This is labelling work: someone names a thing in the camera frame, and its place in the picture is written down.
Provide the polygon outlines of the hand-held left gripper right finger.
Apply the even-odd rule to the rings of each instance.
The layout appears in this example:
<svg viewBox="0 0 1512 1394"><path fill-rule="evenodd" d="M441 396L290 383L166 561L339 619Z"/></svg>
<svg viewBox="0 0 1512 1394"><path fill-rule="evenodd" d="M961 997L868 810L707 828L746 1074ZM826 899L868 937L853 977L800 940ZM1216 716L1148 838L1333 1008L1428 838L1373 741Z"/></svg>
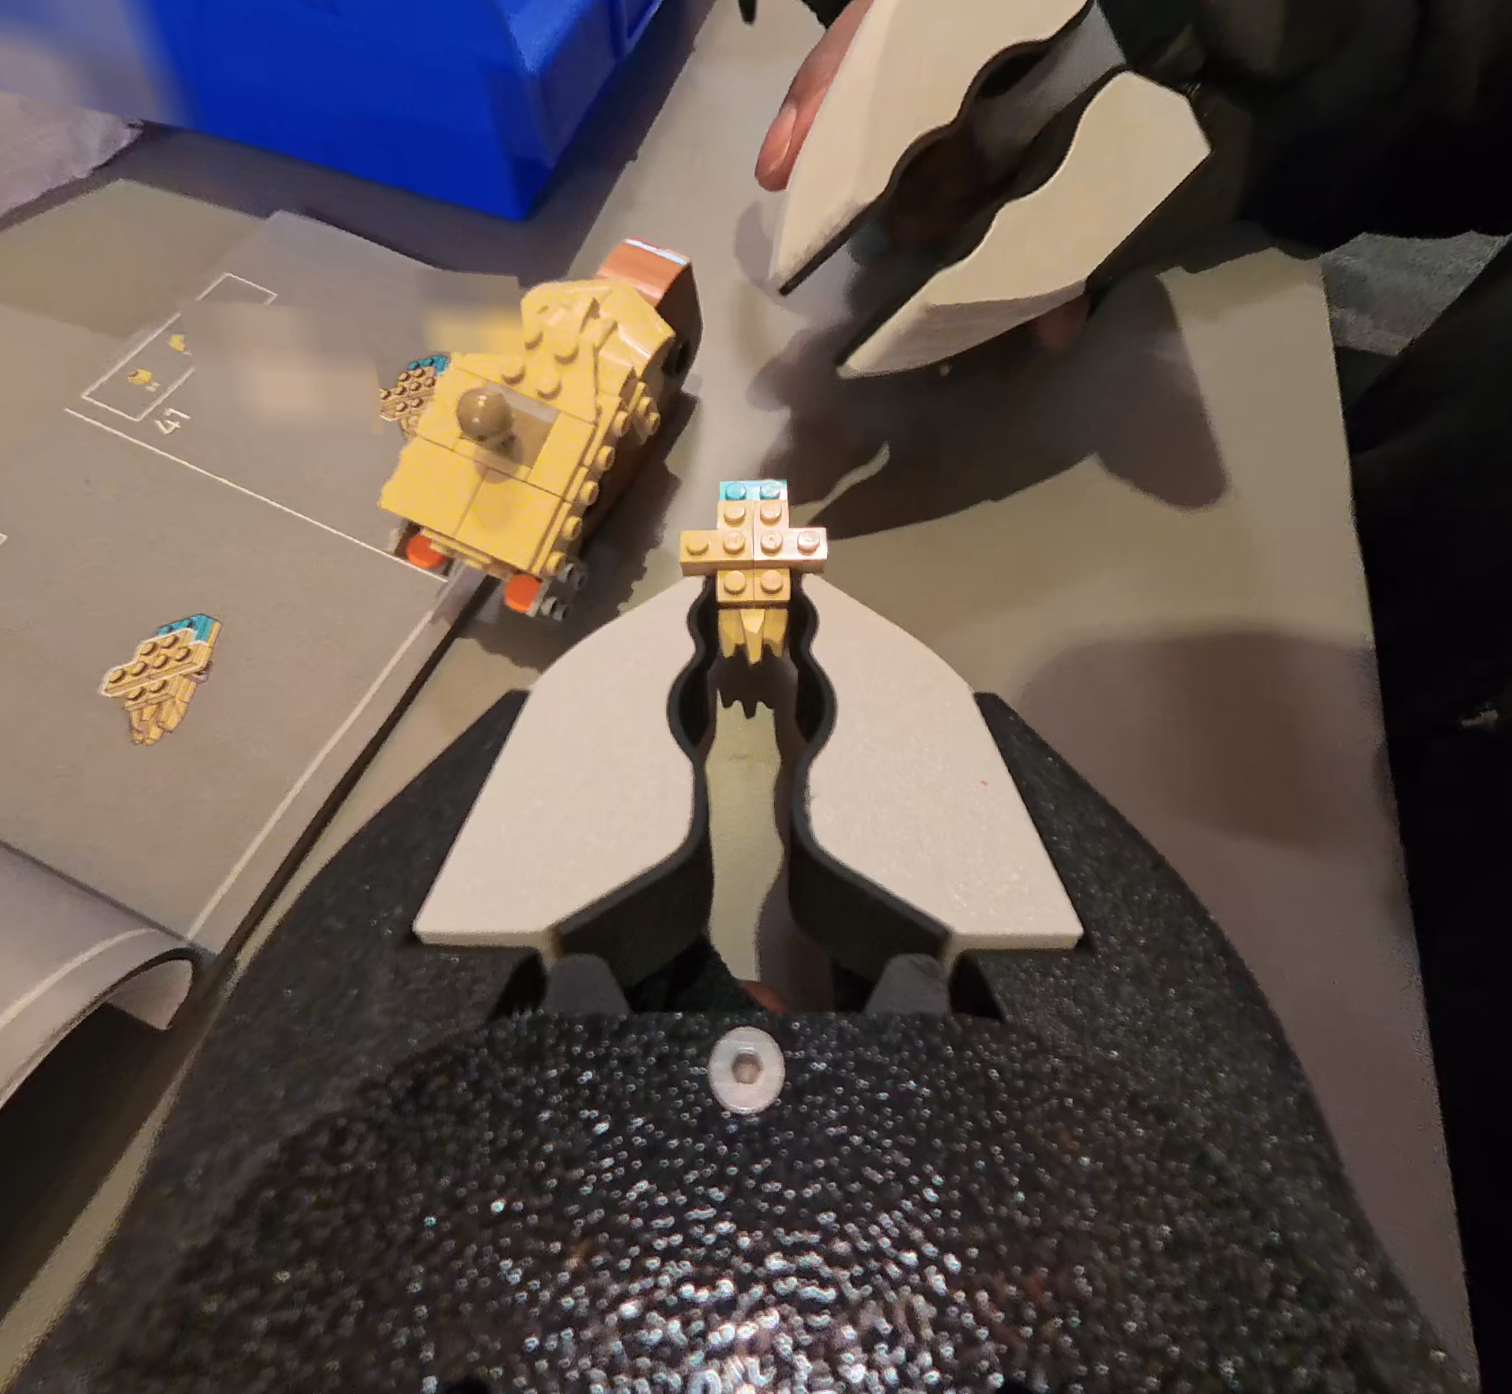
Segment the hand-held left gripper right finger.
<svg viewBox="0 0 1512 1394"><path fill-rule="evenodd" d="M1062 950L1084 924L972 685L808 574L789 897L832 960Z"/></svg>

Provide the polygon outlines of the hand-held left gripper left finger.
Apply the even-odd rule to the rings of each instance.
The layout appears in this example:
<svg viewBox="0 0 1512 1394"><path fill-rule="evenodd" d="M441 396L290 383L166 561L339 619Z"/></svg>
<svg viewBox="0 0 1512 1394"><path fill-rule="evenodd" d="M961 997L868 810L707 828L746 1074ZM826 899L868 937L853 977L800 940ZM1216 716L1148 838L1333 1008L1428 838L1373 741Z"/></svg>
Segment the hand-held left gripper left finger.
<svg viewBox="0 0 1512 1394"><path fill-rule="evenodd" d="M686 576L537 680L413 921L431 945L669 963L709 929L715 595Z"/></svg>

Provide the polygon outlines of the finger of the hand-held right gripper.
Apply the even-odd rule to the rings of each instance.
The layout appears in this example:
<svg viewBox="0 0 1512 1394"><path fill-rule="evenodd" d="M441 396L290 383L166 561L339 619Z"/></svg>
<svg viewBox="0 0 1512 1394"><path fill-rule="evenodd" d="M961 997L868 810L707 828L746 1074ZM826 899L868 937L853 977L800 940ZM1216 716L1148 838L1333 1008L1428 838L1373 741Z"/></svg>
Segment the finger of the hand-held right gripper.
<svg viewBox="0 0 1512 1394"><path fill-rule="evenodd" d="M770 261L771 283L782 292L799 287L880 205L911 155L961 118L991 68L1039 51L1087 4L876 0L787 187L778 192L786 206Z"/></svg>
<svg viewBox="0 0 1512 1394"><path fill-rule="evenodd" d="M953 359L1081 295L1211 150L1182 91L1134 72L1110 75L1083 105L1060 163L1009 197L983 237L861 336L842 375Z"/></svg>

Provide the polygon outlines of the tan corner toy plate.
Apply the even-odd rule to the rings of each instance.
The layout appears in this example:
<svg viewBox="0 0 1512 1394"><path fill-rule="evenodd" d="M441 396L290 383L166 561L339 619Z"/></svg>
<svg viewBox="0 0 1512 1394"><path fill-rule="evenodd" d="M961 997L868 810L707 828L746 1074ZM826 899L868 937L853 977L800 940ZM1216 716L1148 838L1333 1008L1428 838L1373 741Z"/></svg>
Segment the tan corner toy plate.
<svg viewBox="0 0 1512 1394"><path fill-rule="evenodd" d="M686 529L680 534L680 568L685 576L715 581L717 598L728 606L758 601L755 542L749 529Z"/></svg>
<svg viewBox="0 0 1512 1394"><path fill-rule="evenodd" d="M829 555L824 528L763 526L754 532L752 598L763 606L792 600L805 573L823 573Z"/></svg>

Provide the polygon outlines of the person's right forearm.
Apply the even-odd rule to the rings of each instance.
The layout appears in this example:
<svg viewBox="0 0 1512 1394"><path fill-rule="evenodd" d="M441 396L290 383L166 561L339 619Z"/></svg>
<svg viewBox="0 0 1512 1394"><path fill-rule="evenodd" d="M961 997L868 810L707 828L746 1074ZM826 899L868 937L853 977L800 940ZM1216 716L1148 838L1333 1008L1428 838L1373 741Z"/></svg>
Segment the person's right forearm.
<svg viewBox="0 0 1512 1394"><path fill-rule="evenodd" d="M1240 219L1314 248L1510 234L1511 0L1200 0Z"/></svg>

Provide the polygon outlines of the light grey desk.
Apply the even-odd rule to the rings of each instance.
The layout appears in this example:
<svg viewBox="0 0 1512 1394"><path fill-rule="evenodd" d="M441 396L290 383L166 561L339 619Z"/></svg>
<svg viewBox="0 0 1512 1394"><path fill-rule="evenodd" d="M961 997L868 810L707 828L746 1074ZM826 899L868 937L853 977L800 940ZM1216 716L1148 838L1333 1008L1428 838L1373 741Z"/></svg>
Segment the light grey desk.
<svg viewBox="0 0 1512 1394"><path fill-rule="evenodd" d="M776 471L834 515L832 579L1004 695L1200 892L1283 1019L1360 1199L1473 1360L1428 1011L1389 801L1370 611L1317 267L1237 239L1129 279L1087 348L985 349L935 378L831 373L871 298L845 256L763 287L762 123L816 39L802 6L672 0L539 214L510 224L200 134L142 139L4 227L17 353L166 314L259 219L521 277L640 234L691 253L702 401L608 529L617 606L715 478Z"/></svg>

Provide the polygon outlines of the person's right hand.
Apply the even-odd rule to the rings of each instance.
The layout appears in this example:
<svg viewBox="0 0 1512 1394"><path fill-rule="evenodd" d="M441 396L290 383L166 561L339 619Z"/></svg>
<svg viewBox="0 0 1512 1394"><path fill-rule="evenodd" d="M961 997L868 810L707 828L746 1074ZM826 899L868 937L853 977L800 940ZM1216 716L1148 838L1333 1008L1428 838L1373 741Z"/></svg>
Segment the person's right hand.
<svg viewBox="0 0 1512 1394"><path fill-rule="evenodd" d="M874 1L851 0L800 65L755 163L755 177L763 190L782 192L787 187L826 94Z"/></svg>

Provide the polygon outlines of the tan and brown brick model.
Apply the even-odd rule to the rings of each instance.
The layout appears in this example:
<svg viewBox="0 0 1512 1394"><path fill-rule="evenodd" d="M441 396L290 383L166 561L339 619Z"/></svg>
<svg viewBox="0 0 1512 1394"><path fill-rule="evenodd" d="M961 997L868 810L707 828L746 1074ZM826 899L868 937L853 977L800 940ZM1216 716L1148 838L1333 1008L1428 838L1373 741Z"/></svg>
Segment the tan and brown brick model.
<svg viewBox="0 0 1512 1394"><path fill-rule="evenodd" d="M380 495L397 557L466 565L508 610L563 621L585 544L677 415L702 336L691 256L628 237L593 275L506 301L482 348L408 361L378 394L404 436Z"/></svg>

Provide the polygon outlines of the grey building instruction booklet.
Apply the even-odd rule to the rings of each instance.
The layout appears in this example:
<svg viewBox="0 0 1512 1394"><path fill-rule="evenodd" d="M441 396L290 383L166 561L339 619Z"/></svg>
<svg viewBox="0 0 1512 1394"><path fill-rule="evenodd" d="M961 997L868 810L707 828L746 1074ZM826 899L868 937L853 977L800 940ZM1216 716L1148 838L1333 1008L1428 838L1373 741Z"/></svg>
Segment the grey building instruction booklet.
<svg viewBox="0 0 1512 1394"><path fill-rule="evenodd" d="M400 552L380 391L508 274L124 177L4 229L4 1101L174 1022L482 593Z"/></svg>

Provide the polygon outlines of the blue plastic bin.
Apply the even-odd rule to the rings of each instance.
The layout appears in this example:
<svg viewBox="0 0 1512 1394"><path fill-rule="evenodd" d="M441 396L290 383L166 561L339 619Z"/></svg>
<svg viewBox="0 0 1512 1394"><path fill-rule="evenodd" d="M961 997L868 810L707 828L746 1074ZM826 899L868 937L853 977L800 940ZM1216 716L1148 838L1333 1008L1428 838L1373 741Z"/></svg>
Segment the blue plastic bin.
<svg viewBox="0 0 1512 1394"><path fill-rule="evenodd" d="M524 218L665 0L4 0L4 88Z"/></svg>

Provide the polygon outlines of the black bag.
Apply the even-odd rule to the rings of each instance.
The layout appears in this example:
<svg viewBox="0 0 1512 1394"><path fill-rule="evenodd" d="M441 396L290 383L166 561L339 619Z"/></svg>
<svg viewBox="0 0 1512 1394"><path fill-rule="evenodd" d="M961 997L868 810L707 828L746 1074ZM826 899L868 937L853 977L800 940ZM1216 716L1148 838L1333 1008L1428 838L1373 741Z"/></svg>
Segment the black bag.
<svg viewBox="0 0 1512 1394"><path fill-rule="evenodd" d="M1471 1318L1510 1390L1510 245L1346 422Z"/></svg>

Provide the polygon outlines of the grey cloth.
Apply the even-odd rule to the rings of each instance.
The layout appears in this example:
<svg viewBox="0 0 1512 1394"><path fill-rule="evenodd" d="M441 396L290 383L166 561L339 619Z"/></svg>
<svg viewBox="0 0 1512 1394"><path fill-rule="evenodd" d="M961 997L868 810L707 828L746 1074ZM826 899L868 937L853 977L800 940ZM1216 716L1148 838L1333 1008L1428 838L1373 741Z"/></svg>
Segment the grey cloth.
<svg viewBox="0 0 1512 1394"><path fill-rule="evenodd" d="M94 173L142 134L113 113L2 92L2 216Z"/></svg>

